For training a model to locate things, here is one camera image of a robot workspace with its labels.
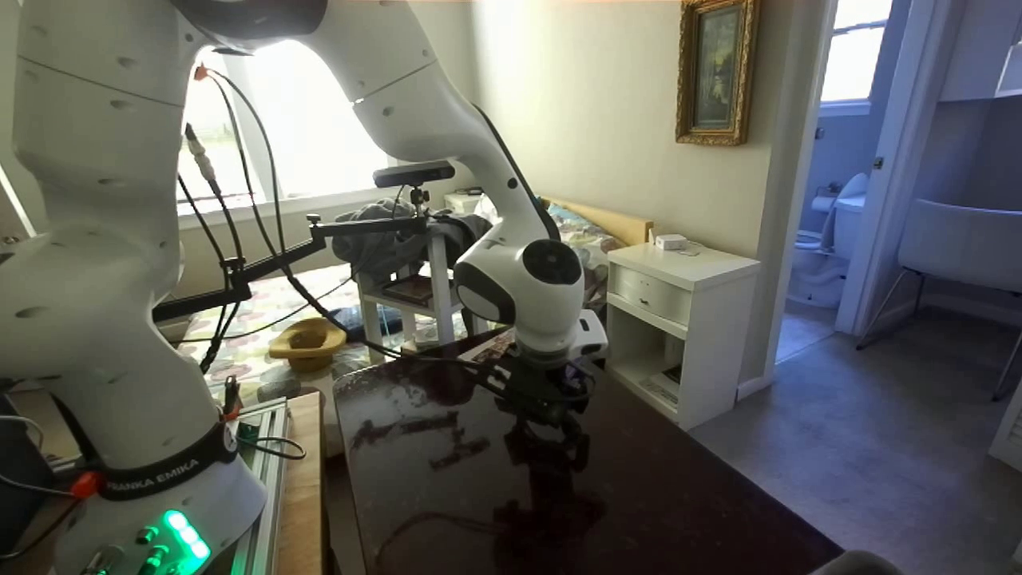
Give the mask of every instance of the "framed picture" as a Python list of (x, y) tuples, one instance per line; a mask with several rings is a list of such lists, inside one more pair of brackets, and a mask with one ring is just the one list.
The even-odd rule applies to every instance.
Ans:
[(681, 7), (675, 140), (738, 148), (747, 137), (760, 0)]

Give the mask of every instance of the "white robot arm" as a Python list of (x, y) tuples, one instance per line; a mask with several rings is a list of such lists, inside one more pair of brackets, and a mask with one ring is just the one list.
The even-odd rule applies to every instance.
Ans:
[(458, 267), (471, 311), (510, 323), (538, 363), (605, 342), (580, 319), (576, 252), (545, 229), (491, 124), (448, 87), (405, 4), (25, 0), (17, 154), (52, 228), (0, 267), (0, 373), (45, 384), (107, 468), (102, 497), (68, 522), (59, 573), (201, 573), (266, 504), (223, 449), (197, 367), (151, 312), (178, 276), (173, 189), (194, 55), (283, 34), (323, 55), (387, 154), (454, 158), (482, 181), (503, 223)]

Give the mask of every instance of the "cabinet drawer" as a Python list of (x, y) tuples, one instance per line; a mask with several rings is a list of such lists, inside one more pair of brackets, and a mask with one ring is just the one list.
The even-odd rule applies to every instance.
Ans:
[(690, 319), (690, 295), (685, 287), (647, 279), (637, 269), (612, 267), (610, 295), (618, 295), (623, 305), (647, 311), (651, 316), (661, 316), (669, 323), (687, 326), (687, 319)]

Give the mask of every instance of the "dark table surface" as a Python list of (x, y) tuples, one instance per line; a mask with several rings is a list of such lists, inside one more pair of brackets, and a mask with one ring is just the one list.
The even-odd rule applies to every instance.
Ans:
[(607, 376), (580, 415), (584, 470), (442, 360), (347, 376), (339, 420), (370, 573), (795, 575), (841, 555)]

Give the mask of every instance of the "window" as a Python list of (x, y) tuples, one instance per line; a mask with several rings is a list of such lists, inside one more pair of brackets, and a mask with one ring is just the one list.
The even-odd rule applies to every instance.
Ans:
[[(254, 59), (203, 55), (201, 65), (227, 74), (240, 89), (247, 89), (249, 104), (262, 116), (277, 163), (281, 201), (366, 191), (373, 189), (373, 171), (391, 166), (391, 158), (364, 136), (343, 87), (310, 49), (277, 41), (259, 49)], [(273, 201), (262, 136), (236, 96), (232, 108), (254, 166), (257, 201)], [(229, 116), (214, 80), (191, 84), (184, 121), (191, 121), (203, 143), (227, 206), (247, 209), (249, 191)], [(201, 181), (187, 152), (183, 152), (178, 171), (201, 211), (216, 211), (216, 201)]]
[(822, 96), (825, 108), (852, 107), (868, 111), (887, 17), (891, 0), (836, 0)]

